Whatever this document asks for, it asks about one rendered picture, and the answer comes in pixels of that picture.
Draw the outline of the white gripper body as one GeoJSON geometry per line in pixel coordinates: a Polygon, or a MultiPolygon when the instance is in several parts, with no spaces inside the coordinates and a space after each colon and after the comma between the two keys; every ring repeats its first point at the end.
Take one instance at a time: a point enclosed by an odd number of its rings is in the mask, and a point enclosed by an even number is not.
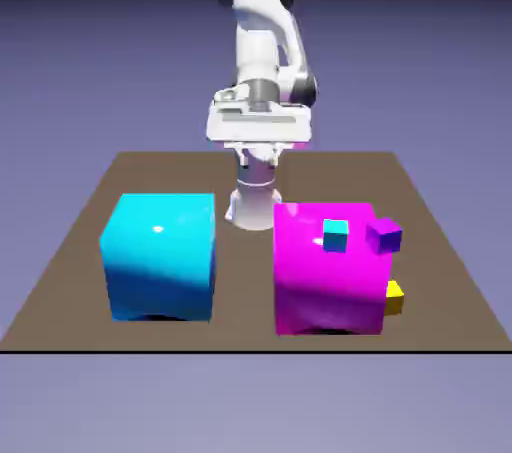
{"type": "Polygon", "coordinates": [[[212,103],[206,137],[222,143],[307,143],[312,137],[311,110],[271,102],[268,112],[249,110],[245,101],[212,103]]]}

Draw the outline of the small cyan cube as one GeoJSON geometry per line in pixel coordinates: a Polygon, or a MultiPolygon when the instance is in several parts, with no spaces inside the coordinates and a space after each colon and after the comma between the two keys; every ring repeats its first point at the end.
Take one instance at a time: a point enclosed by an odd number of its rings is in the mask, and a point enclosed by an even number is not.
{"type": "Polygon", "coordinates": [[[323,249],[327,252],[345,253],[349,235],[347,220],[323,220],[323,249]]]}

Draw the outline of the small purple cube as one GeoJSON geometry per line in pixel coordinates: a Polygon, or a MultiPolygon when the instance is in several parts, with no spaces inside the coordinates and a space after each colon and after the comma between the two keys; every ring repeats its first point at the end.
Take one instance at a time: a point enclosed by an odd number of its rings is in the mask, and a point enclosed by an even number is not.
{"type": "Polygon", "coordinates": [[[399,252],[402,228],[391,218],[376,218],[366,226],[366,241],[378,255],[399,252]]]}

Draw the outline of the small yellow cube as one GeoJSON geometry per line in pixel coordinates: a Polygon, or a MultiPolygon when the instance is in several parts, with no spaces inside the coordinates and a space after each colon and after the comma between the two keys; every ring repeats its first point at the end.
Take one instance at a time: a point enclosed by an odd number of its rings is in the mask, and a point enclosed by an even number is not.
{"type": "Polygon", "coordinates": [[[402,312],[405,293],[396,280],[390,280],[386,290],[385,315],[398,315],[402,312]]]}

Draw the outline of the large cyan box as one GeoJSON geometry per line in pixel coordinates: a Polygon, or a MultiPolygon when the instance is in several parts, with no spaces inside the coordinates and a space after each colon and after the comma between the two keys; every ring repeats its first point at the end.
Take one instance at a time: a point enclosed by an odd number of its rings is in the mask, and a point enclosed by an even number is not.
{"type": "Polygon", "coordinates": [[[124,193],[100,236],[112,317],[207,322],[216,274],[212,193],[124,193]]]}

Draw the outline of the large magenta box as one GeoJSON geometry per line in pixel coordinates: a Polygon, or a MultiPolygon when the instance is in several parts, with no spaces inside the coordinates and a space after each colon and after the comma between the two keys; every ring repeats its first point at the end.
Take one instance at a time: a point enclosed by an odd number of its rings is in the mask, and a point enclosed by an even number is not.
{"type": "Polygon", "coordinates": [[[273,277],[279,335],[344,330],[382,331],[392,255],[366,241],[370,203],[282,203],[274,206],[273,277]],[[348,223],[343,253],[323,245],[326,219],[348,223]]]}

